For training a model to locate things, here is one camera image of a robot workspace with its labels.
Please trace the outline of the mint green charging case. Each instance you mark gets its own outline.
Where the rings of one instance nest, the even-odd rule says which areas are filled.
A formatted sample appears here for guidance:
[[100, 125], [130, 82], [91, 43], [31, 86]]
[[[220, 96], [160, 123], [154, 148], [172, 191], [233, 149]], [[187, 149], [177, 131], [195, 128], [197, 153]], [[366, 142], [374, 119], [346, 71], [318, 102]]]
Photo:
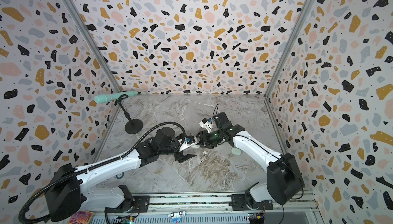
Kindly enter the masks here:
[[240, 149], [236, 148], [236, 147], [233, 147], [233, 148], [231, 148], [231, 153], [233, 155], [239, 156], [239, 155], [242, 154], [242, 151]]

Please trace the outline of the white charging case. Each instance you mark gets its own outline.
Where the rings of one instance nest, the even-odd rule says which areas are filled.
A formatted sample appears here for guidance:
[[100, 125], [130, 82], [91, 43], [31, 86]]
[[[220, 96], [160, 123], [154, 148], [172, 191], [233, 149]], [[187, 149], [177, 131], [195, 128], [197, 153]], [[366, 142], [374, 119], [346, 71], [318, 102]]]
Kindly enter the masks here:
[[194, 148], [194, 149], [198, 149], [198, 148], [200, 148], [200, 145], [193, 143], [192, 145], [190, 145], [190, 147]]

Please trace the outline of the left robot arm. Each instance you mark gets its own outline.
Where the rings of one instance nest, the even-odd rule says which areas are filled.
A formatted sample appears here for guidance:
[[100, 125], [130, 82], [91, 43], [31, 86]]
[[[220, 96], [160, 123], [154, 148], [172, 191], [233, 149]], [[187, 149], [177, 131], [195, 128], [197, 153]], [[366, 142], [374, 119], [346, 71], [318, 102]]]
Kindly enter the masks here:
[[94, 164], [74, 168], [62, 166], [53, 177], [45, 198], [49, 219], [63, 221], [79, 211], [104, 209], [109, 213], [140, 211], [143, 205], [131, 194], [128, 187], [120, 185], [113, 189], [94, 189], [99, 183], [113, 176], [134, 170], [155, 162], [161, 155], [172, 154], [182, 163], [193, 157], [183, 150], [196, 146], [198, 139], [165, 126], [157, 130], [154, 137], [144, 135], [127, 152]]

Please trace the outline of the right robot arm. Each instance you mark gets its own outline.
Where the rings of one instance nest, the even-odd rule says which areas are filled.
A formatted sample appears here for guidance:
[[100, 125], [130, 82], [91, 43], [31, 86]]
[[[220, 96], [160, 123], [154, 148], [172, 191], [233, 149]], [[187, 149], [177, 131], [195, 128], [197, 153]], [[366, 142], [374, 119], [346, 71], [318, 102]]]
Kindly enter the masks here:
[[233, 125], [224, 112], [203, 119], [200, 126], [203, 130], [195, 139], [198, 146], [213, 149], [229, 143], [265, 169], [266, 181], [245, 191], [245, 203], [249, 208], [256, 209], [259, 203], [270, 200], [284, 205], [290, 200], [298, 200], [297, 193], [304, 194], [305, 183], [294, 155], [270, 149], [244, 127]]

